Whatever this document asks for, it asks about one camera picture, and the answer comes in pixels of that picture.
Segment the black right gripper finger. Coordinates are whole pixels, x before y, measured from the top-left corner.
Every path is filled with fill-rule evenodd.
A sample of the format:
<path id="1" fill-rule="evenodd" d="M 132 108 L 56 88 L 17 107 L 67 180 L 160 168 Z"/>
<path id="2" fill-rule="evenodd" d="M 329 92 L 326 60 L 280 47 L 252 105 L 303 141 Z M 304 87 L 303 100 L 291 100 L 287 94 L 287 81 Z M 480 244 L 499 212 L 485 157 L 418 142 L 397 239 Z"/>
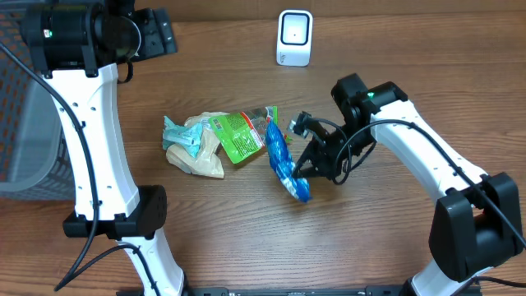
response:
<path id="1" fill-rule="evenodd" d="M 310 141 L 296 163 L 297 173 L 316 173 L 323 161 L 321 145 L 318 141 Z"/>
<path id="2" fill-rule="evenodd" d="M 320 166 L 311 165 L 309 167 L 304 167 L 302 165 L 297 165 L 293 170 L 293 178 L 326 178 L 329 175 L 329 166 L 322 164 Z"/>

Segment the blue Oreo cookie pack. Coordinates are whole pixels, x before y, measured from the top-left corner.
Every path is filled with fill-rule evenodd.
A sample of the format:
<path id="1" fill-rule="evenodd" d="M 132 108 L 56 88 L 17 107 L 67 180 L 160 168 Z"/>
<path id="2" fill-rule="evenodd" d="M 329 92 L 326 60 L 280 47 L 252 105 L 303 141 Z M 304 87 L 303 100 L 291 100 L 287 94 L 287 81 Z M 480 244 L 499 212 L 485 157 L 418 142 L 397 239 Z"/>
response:
<path id="1" fill-rule="evenodd" d="M 270 158 L 270 167 L 288 193 L 300 202 L 311 200 L 310 185 L 305 178 L 295 178 L 296 164 L 287 147 L 284 134 L 274 121 L 270 121 L 265 132 L 265 144 Z"/>

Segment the green snack bag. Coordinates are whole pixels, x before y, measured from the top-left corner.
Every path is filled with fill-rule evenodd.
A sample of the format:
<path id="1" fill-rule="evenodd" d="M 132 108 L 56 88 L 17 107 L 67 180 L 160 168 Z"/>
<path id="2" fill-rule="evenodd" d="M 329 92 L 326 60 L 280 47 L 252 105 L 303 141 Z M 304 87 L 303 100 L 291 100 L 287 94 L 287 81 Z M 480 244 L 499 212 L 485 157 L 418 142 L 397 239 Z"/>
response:
<path id="1" fill-rule="evenodd" d="M 212 116 L 208 122 L 231 162 L 239 164 L 265 147 L 268 123 L 278 119 L 278 107 L 271 105 Z"/>

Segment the teal wrapper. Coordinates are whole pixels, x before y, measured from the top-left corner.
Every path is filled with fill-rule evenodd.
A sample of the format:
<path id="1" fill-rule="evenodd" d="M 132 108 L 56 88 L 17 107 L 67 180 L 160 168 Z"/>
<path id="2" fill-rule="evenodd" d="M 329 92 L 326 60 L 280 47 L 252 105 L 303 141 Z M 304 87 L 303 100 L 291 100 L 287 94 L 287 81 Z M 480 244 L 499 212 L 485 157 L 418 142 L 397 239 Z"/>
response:
<path id="1" fill-rule="evenodd" d="M 191 127 L 184 127 L 175 124 L 169 117 L 164 116 L 164 129 L 162 135 L 162 147 L 167 150 L 170 146 L 178 144 L 193 158 L 201 148 L 201 137 L 203 125 L 194 124 Z"/>

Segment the beige snack bag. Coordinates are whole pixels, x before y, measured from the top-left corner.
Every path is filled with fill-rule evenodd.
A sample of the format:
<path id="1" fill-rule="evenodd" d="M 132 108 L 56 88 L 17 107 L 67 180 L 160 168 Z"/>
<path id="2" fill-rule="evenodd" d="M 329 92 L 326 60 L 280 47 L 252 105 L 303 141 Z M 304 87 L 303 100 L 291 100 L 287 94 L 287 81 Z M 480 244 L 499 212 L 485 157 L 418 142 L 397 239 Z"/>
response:
<path id="1" fill-rule="evenodd" d="M 195 174 L 210 178 L 223 178 L 224 169 L 216 152 L 219 148 L 220 141 L 208 122 L 208 119 L 216 115 L 227 115 L 223 112 L 204 112 L 199 115 L 189 117 L 182 125 L 191 127 L 194 124 L 203 125 L 201 137 L 201 148 L 196 158 L 191 157 L 186 150 L 174 144 L 165 151 L 165 156 L 170 164 L 180 168 L 183 172 Z"/>

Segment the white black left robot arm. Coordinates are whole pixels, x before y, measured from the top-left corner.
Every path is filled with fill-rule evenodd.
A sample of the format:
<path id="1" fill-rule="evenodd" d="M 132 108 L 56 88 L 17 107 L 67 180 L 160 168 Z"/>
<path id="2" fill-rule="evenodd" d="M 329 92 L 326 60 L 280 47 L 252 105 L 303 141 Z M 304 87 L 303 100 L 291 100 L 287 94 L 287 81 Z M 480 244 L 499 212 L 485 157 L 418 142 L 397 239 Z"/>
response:
<path id="1" fill-rule="evenodd" d="M 167 12 L 132 1 L 53 1 L 27 7 L 21 36 L 32 77 L 52 96 L 67 143 L 75 207 L 70 238 L 104 235 L 131 259 L 144 295 L 181 295 L 185 275 L 164 233 L 166 191 L 138 186 L 118 119 L 118 66 L 175 53 Z"/>

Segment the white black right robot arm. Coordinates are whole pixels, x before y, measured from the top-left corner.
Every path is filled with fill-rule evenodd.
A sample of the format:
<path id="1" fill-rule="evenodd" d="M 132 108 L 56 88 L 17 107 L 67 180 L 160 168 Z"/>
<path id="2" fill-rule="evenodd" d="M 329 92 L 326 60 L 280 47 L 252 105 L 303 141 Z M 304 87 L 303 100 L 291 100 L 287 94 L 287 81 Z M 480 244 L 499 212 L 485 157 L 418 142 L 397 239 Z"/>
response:
<path id="1" fill-rule="evenodd" d="M 461 295 L 486 281 L 525 249 L 519 190 L 507 173 L 489 175 L 449 146 L 420 116 L 408 96 L 388 81 L 367 88 L 352 74 L 330 92 L 344 117 L 333 132 L 326 121 L 302 112 L 289 129 L 312 139 L 293 176 L 342 184 L 378 144 L 408 168 L 431 198 L 435 213 L 428 244 L 432 259 L 406 280 L 401 295 Z"/>

